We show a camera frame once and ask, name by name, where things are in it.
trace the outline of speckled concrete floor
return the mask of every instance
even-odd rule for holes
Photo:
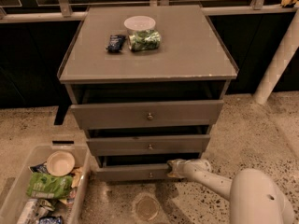
[[[225,105],[203,155],[214,173],[234,177],[250,167],[272,176],[293,204],[299,223],[299,92],[273,93],[266,105],[249,94],[225,96]],[[84,143],[71,113],[53,126],[56,107],[0,110],[0,206],[30,149],[53,139]],[[149,197],[156,216],[136,212]],[[200,184],[182,181],[89,182],[80,224],[229,223],[229,203]]]

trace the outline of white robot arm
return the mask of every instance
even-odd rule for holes
[[[207,160],[174,160],[170,177],[201,183],[230,202],[231,224],[292,224],[294,212],[287,197],[266,174],[245,169],[234,179],[211,173]]]

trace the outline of clear plastic storage bin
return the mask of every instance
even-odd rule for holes
[[[14,181],[3,206],[0,210],[0,223],[1,224],[14,224],[17,223],[23,207],[27,203],[29,197],[26,195],[26,190],[31,177],[29,166],[35,166],[47,160],[48,156],[58,150],[68,151],[73,154],[75,158],[75,166],[83,167],[82,177],[79,182],[78,192],[74,205],[70,213],[65,205],[59,203],[54,216],[64,216],[64,221],[67,224],[79,224],[79,217],[84,203],[86,188],[90,175],[90,152],[86,146],[38,146],[35,147],[25,164],[21,169],[21,173]]]

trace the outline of black wall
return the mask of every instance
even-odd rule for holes
[[[0,107],[68,105],[56,77],[79,21],[0,24]]]
[[[216,30],[239,67],[228,93],[254,93],[294,13],[212,16]],[[278,85],[278,91],[284,91]]]

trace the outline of green snack bag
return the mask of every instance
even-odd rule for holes
[[[60,199],[68,196],[73,178],[32,173],[26,194],[32,198]]]

